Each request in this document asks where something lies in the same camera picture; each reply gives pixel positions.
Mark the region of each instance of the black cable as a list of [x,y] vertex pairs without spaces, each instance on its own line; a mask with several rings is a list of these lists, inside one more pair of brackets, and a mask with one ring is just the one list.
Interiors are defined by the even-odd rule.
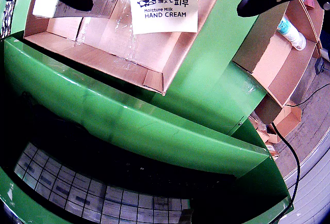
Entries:
[[313,92],[313,94],[312,94],[311,96],[309,96],[309,98],[306,99],[304,102],[301,102],[300,104],[296,104],[296,105],[289,105],[289,104],[286,104],[286,106],[297,107],[297,106],[299,106],[299,105],[301,105],[301,104],[303,104],[303,103],[306,103],[306,101],[308,101],[308,100],[309,100],[309,99],[310,99],[315,93],[317,93],[319,90],[323,89],[324,87],[326,87],[326,86],[328,86],[328,85],[330,85],[330,83],[328,83],[328,84],[322,86],[321,88],[317,89],[317,90],[316,90],[315,92]]
[[274,127],[275,132],[277,133],[277,135],[282,139],[282,141],[288,146],[288,148],[291,150],[295,161],[297,163],[297,180],[295,182],[295,186],[294,186],[294,191],[292,194],[292,198],[291,201],[289,203],[289,205],[271,222],[271,223],[275,223],[276,221],[278,221],[279,219],[281,219],[283,217],[283,215],[291,208],[294,198],[295,198],[295,194],[297,193],[297,189],[298,189],[298,182],[299,182],[299,178],[300,178],[300,162],[299,162],[299,158],[297,156],[297,154],[295,153],[293,147],[290,145],[290,143],[279,133],[279,131],[277,130],[275,124],[272,122],[272,125]]

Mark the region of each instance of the green display stand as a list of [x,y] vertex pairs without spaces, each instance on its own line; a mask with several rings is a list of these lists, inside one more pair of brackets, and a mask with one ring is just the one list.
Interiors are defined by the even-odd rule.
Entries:
[[[247,120],[266,91],[231,62],[256,20],[237,16],[240,0],[217,1],[165,97],[26,44],[18,32],[25,28],[29,2],[18,0],[16,34],[2,41],[6,83],[16,95],[29,92],[56,115],[134,153],[235,175],[226,189],[231,198],[219,199],[233,223],[269,223],[285,209],[286,185]],[[67,223],[34,202],[2,169],[0,181],[0,198],[26,223]],[[7,194],[11,187],[13,199]]]

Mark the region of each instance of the cow logo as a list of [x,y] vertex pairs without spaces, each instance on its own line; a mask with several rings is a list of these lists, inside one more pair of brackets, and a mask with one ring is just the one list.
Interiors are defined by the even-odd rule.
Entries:
[[156,3],[156,0],[143,0],[143,1],[139,1],[138,4],[140,5],[140,7],[144,7],[144,6],[150,6]]

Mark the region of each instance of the cardboard tray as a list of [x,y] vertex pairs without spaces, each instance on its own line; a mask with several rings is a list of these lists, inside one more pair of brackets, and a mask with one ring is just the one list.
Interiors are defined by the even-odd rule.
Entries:
[[[307,41],[296,50],[276,32],[286,15]],[[237,51],[233,61],[253,76],[268,92],[255,112],[265,124],[271,123],[289,101],[317,48],[323,23],[323,9],[307,10],[302,0],[283,3],[262,13]]]
[[[130,7],[118,1],[110,19],[44,19],[32,15],[31,1],[24,39],[91,68],[139,87],[165,95],[198,33],[156,33],[137,35],[132,46],[131,33],[116,30],[130,26]],[[198,31],[217,0],[198,1]],[[83,33],[83,42],[75,42]]]

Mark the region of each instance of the clear plastic film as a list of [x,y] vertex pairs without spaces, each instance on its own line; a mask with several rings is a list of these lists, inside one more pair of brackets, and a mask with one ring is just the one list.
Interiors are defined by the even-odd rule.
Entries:
[[256,91],[256,89],[260,88],[259,84],[249,77],[247,80],[243,82],[242,91],[247,95],[250,95],[252,92]]
[[161,72],[180,33],[133,35],[130,0],[118,0],[110,19],[90,18],[80,27],[76,42],[118,57],[119,65],[131,63]]

